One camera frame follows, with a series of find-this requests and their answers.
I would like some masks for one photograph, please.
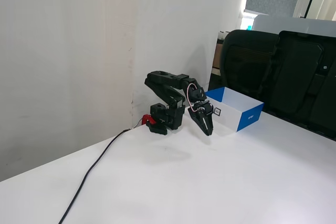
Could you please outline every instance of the black office chair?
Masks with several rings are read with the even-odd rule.
[[[223,85],[258,99],[261,82],[270,64],[278,35],[235,30],[224,42],[220,63]]]
[[[236,30],[224,40],[220,75],[263,111],[336,140],[336,38]]]

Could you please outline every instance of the cardboard box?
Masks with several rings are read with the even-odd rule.
[[[213,119],[234,131],[259,120],[264,103],[229,88],[206,92],[214,106]]]

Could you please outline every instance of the black robotic arm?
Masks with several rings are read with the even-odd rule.
[[[183,90],[190,103],[188,111],[191,118],[207,136],[212,134],[213,106],[206,101],[205,92],[195,79],[185,74],[176,76],[163,71],[154,71],[147,75],[145,84],[167,103],[167,106],[161,103],[151,106],[151,118],[146,120],[151,132],[166,135],[166,127],[176,130],[181,126],[185,97],[175,90],[178,89]]]

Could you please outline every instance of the blue and white box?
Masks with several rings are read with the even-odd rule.
[[[257,122],[264,107],[263,102],[229,88],[205,94],[214,106],[213,119],[236,132]]]

